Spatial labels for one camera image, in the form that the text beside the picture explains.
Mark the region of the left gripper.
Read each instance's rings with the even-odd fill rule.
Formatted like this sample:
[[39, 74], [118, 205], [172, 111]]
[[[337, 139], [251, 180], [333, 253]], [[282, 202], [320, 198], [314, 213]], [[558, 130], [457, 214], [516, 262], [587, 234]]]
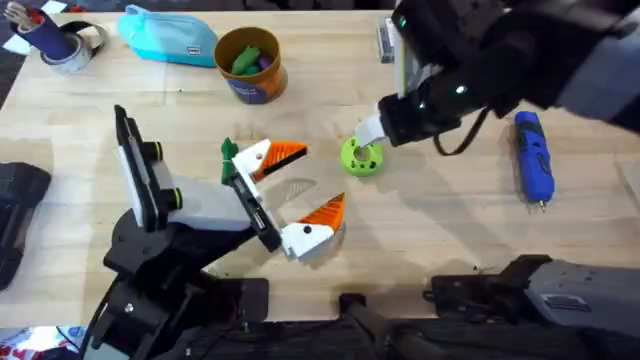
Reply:
[[[232, 162], [239, 172], [258, 183], [307, 153], [305, 144], [265, 139], [239, 152]], [[184, 176], [175, 176], [172, 182], [181, 191], [182, 208], [170, 213], [170, 223], [207, 231], [251, 228], [270, 252], [282, 246], [288, 257], [298, 260], [329, 241], [343, 222], [345, 193], [334, 196], [280, 231], [254, 183], [238, 172], [231, 176], [229, 185]]]

